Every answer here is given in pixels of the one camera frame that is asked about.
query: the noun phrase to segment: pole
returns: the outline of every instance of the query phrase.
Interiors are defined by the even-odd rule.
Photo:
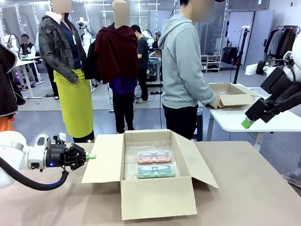
[[[248,29],[245,29],[243,42],[241,44],[240,52],[239,52],[239,55],[238,55],[238,60],[237,60],[237,65],[236,65],[236,71],[235,71],[235,77],[234,77],[234,82],[233,82],[234,84],[237,84],[237,77],[238,77],[238,72],[239,72],[240,63],[241,63],[241,57],[243,56],[243,53],[244,53],[246,36],[248,35],[248,32],[249,32]]]

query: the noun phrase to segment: white door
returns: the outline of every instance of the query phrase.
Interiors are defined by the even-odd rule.
[[[253,65],[264,58],[264,43],[269,38],[274,18],[274,10],[256,11],[251,30],[245,66]]]

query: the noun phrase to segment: sneaker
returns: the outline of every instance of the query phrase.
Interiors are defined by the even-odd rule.
[[[142,100],[142,99],[139,99],[139,100],[136,100],[136,104],[142,104],[142,103],[147,103],[149,102],[149,100]]]

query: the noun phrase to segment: maroon sweater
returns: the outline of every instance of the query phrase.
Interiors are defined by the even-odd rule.
[[[128,26],[116,30],[103,27],[97,35],[95,54],[104,84],[117,77],[138,78],[138,40]]]

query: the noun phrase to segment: lime green skirt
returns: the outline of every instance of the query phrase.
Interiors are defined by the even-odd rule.
[[[81,138],[93,130],[93,106],[89,80],[85,80],[84,73],[80,69],[73,71],[79,77],[76,86],[56,71],[54,78],[67,132],[72,137]]]

